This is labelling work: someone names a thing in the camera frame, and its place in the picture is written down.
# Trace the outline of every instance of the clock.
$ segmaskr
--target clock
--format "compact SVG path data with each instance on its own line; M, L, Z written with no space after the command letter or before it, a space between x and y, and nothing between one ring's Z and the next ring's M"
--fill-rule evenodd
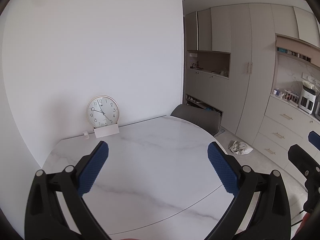
M119 107L111 97L99 96L88 104L87 117L94 128L113 125L118 122Z

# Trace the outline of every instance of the silver screw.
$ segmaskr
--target silver screw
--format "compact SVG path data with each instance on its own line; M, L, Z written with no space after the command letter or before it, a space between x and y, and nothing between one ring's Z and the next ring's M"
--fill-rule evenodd
M279 177L280 176L280 172L275 170L275 171L273 171L273 175L275 175L276 177Z
M64 170L65 170L66 172L71 172L71 171L73 171L73 169L74 169L74 166L69 165L69 166L67 166Z
M38 170L38 171L36 172L36 176L37 176L37 177L40 177L42 174L43 174L43 170Z
M249 173L251 171L251 168L249 166L243 166L242 170L246 173Z

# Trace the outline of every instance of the drawer handle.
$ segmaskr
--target drawer handle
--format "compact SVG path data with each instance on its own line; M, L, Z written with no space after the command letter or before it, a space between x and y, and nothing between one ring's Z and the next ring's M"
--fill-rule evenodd
M285 117L285 118L288 118L288 119L291 119L291 120L293 120L293 118L292 117L290 117L290 116L288 116L288 115L286 115L286 114L281 114L283 117Z
M271 153L271 154L276 154L275 152L271 151L270 149L265 149L267 152Z
M281 134L279 134L279 133L273 133L274 135L276 135L276 136L278 136L279 138L281 138L281 139L284 139L284 136L282 136Z

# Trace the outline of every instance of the blue gripper pad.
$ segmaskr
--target blue gripper pad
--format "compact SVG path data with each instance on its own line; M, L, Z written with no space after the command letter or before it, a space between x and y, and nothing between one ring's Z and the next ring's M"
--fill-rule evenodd
M210 143L208 146L209 161L219 176L226 191L228 193L232 193L234 197L236 197L239 192L238 176L224 158L223 154L225 153L220 150L221 149L217 143Z
M318 150L320 150L320 136L315 132L311 131L308 136L308 140L312 143Z
M82 197L84 193L88 193L96 180L102 166L106 162L109 155L109 147L106 142L101 143L98 149L91 153L91 158L87 165L83 168L78 179L78 195Z

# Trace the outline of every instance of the white basket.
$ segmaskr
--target white basket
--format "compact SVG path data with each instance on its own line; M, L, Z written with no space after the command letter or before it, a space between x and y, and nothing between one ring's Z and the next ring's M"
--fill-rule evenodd
M292 93L288 90L284 90L284 99L288 101L292 100L293 102L298 103L299 95L297 95L297 93Z

